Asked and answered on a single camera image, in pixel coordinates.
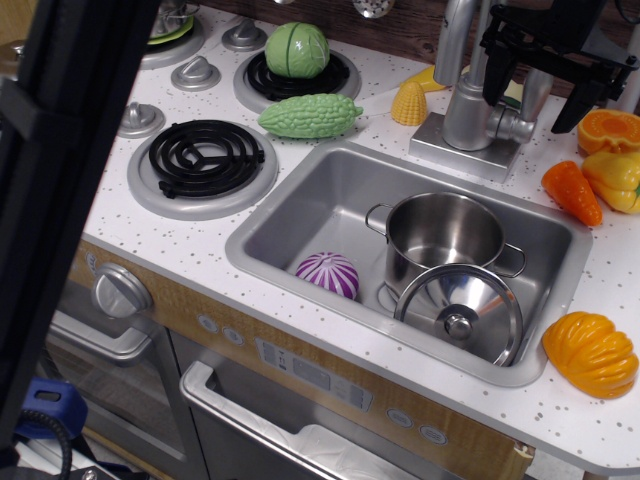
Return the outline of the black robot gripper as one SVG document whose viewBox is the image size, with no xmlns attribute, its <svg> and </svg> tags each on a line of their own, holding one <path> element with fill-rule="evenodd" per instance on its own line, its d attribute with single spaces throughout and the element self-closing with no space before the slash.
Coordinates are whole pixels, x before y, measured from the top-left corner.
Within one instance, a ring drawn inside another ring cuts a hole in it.
<svg viewBox="0 0 640 480">
<path fill-rule="evenodd" d="M 637 56 L 600 29 L 603 1 L 554 1 L 546 9 L 495 5 L 481 46 L 487 54 L 483 97 L 496 106 L 515 69 L 526 65 L 573 85 L 551 132 L 569 133 L 599 101 L 603 83 L 624 83 Z"/>
</svg>

